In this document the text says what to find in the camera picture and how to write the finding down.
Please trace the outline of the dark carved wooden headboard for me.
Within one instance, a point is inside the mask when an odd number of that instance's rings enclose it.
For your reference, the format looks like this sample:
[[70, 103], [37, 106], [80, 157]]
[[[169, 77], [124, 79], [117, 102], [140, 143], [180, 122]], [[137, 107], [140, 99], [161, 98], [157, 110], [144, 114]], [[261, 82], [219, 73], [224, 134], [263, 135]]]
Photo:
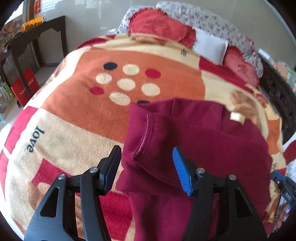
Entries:
[[295, 94], [283, 77], [264, 59], [261, 60], [263, 75], [259, 86], [263, 89], [282, 118], [283, 143], [295, 133]]

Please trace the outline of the orange red patterned blanket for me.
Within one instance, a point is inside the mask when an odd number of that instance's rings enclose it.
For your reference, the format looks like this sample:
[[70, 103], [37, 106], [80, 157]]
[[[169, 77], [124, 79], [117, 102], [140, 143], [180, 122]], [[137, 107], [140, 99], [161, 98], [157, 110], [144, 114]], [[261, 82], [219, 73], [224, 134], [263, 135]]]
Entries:
[[[231, 120], [252, 121], [267, 143], [270, 174], [285, 173], [281, 117], [257, 88], [226, 65], [156, 35], [94, 38], [65, 57], [20, 112], [1, 148], [4, 207], [24, 237], [58, 175], [83, 174], [115, 145], [122, 160], [132, 103], [174, 98], [216, 102], [229, 111]], [[129, 197], [116, 188], [122, 171], [120, 161], [111, 190], [99, 200], [110, 240], [135, 240]], [[208, 240], [216, 234], [218, 200], [214, 194]], [[272, 202], [259, 215], [268, 238], [277, 221]], [[79, 193], [75, 211], [78, 236], [84, 240]]]

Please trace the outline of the white pillow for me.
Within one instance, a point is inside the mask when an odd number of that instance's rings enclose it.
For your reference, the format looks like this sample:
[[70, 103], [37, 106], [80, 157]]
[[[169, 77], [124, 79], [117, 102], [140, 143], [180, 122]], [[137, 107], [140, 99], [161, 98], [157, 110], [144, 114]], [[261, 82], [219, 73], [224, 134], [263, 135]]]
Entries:
[[199, 28], [193, 27], [193, 29], [196, 31], [196, 39], [192, 50], [208, 61], [222, 65], [227, 51], [228, 41]]

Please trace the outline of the floral bed sheet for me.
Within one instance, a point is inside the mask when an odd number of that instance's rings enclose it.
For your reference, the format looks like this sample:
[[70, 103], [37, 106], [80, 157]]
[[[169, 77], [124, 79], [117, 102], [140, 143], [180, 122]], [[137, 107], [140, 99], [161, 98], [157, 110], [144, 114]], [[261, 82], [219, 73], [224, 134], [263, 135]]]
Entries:
[[126, 34], [132, 15], [145, 8], [161, 9], [169, 17], [181, 23], [207, 31], [216, 37], [226, 39], [229, 45], [239, 49], [245, 62], [255, 68], [257, 77], [262, 77], [263, 65], [259, 54], [254, 49], [254, 42], [243, 35], [235, 25], [226, 19], [199, 6], [176, 1], [160, 1], [156, 6], [132, 6], [123, 17], [117, 32], [119, 34]]

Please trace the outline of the red heart pillow left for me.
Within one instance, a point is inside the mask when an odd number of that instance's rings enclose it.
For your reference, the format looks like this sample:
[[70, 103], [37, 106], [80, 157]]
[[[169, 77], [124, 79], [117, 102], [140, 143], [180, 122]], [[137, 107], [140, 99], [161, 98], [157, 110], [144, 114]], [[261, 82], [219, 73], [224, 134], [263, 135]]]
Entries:
[[132, 15], [129, 20], [130, 34], [151, 34], [164, 37], [191, 48], [196, 40], [193, 27], [169, 17], [161, 9], [143, 8]]

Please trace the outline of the dark wooden side table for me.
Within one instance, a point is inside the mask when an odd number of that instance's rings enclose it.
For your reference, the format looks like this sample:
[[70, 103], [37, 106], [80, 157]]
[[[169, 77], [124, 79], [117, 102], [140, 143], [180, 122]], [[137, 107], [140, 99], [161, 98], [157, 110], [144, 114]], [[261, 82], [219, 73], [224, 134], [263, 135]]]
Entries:
[[38, 38], [42, 33], [50, 29], [60, 33], [63, 56], [67, 56], [69, 51], [67, 46], [65, 16], [60, 16], [58, 18], [45, 21], [41, 25], [29, 30], [28, 32], [20, 33], [20, 35], [18, 35], [10, 41], [11, 48], [7, 52], [1, 53], [1, 78], [9, 87], [11, 87], [8, 78], [3, 70], [3, 65], [8, 57], [12, 57], [12, 61], [16, 67], [17, 73], [21, 79], [21, 83], [28, 97], [32, 97], [33, 93], [29, 85], [27, 84], [27, 81], [25, 80], [23, 70], [20, 65], [19, 57], [22, 56], [22, 54], [25, 52], [27, 45], [32, 43], [34, 46], [34, 50], [37, 51], [36, 59], [37, 63], [40, 64], [38, 69], [42, 67], [58, 67], [59, 63], [45, 63], [43, 60], [41, 60], [41, 52], [38, 45]]

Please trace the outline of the maroon fleece garment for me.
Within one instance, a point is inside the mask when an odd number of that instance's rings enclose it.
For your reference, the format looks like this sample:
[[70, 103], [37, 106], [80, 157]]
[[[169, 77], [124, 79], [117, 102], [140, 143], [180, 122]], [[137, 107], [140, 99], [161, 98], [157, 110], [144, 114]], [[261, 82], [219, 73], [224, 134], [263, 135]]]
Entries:
[[212, 175], [235, 175], [263, 216], [271, 201], [271, 157], [258, 127], [241, 124], [219, 103], [170, 99], [132, 103], [116, 188], [129, 197], [135, 240], [180, 240], [192, 209], [172, 151]]

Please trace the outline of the orange tray on table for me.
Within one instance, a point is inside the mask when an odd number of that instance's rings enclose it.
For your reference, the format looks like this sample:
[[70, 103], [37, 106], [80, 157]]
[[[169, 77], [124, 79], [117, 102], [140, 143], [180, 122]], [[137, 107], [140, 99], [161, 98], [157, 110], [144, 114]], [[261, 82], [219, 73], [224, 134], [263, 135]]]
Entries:
[[21, 31], [28, 32], [29, 30], [41, 25], [44, 21], [44, 16], [38, 16], [36, 18], [33, 18], [21, 25]]

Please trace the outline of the red heart pillow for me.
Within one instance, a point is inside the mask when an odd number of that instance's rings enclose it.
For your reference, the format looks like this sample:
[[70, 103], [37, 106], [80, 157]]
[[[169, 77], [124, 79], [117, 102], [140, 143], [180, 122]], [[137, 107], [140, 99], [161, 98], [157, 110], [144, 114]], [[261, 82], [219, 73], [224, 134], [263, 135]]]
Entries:
[[237, 76], [239, 76], [247, 84], [257, 88], [259, 79], [256, 75], [255, 68], [245, 62], [239, 49], [235, 46], [227, 48], [223, 64], [231, 69]]
[[196, 40], [193, 27], [169, 17], [161, 9], [143, 8], [132, 15], [129, 20], [130, 34], [151, 34], [164, 37], [191, 48]]

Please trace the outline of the red heart pillow right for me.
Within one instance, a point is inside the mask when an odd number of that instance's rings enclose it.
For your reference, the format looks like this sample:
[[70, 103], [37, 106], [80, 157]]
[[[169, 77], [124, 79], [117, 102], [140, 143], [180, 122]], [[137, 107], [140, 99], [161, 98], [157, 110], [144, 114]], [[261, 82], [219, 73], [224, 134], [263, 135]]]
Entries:
[[239, 49], [235, 46], [227, 48], [223, 64], [231, 69], [237, 76], [239, 76], [247, 84], [257, 88], [259, 79], [256, 75], [255, 68], [245, 62]]

